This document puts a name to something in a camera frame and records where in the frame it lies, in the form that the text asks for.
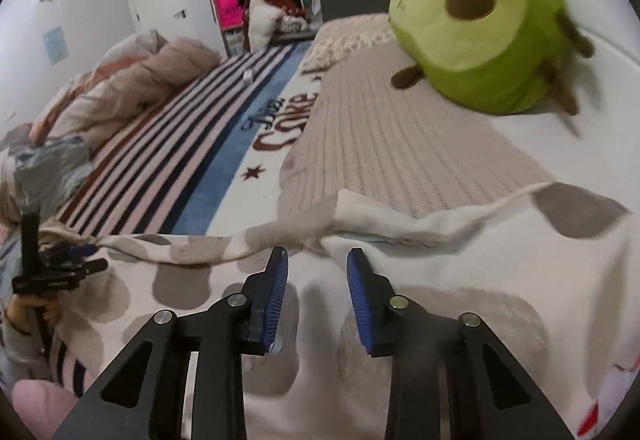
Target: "stuffed animal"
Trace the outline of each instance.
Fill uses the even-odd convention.
[[[424,75],[449,100],[491,113],[519,113],[548,94],[578,112],[561,78],[571,49],[593,55],[564,0],[391,0],[389,21],[417,66],[397,73],[398,89]]]

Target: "metal screw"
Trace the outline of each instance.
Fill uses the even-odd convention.
[[[476,314],[467,312],[466,314],[462,314],[462,322],[465,326],[476,328],[477,326],[480,326],[481,320]]]
[[[409,299],[402,297],[401,295],[394,295],[389,299],[389,304],[395,309],[404,310],[409,306]]]
[[[161,310],[154,315],[154,321],[159,325],[167,324],[174,316],[169,310]]]
[[[226,302],[229,303],[229,306],[242,306],[246,303],[246,297],[242,294],[231,294]]]

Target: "star pattern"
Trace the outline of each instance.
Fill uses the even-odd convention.
[[[263,173],[265,171],[266,169],[262,169],[262,164],[260,164],[254,168],[251,168],[251,167],[246,168],[246,172],[243,173],[242,175],[244,176],[244,181],[247,181],[249,178],[259,178],[260,173]]]

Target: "pink box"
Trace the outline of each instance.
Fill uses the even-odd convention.
[[[225,29],[242,24],[244,9],[238,4],[238,0],[215,0],[215,3],[220,28]]]

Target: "brown plush leg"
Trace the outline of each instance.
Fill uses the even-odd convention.
[[[571,17],[569,17],[564,10],[560,10],[558,12],[556,15],[556,21],[558,22],[558,26],[562,30],[563,34],[571,41],[576,52],[584,58],[593,57],[595,52],[593,43],[588,38],[581,35],[578,28],[571,20]]]
[[[549,90],[546,92],[548,96],[554,99],[564,111],[569,115],[575,116],[578,114],[578,103],[575,102],[574,94],[567,87],[556,70],[556,67],[549,60],[545,60],[540,66],[540,76],[549,86]]]
[[[398,71],[391,77],[391,85],[396,89],[408,89],[415,86],[424,78],[424,72],[417,64]]]

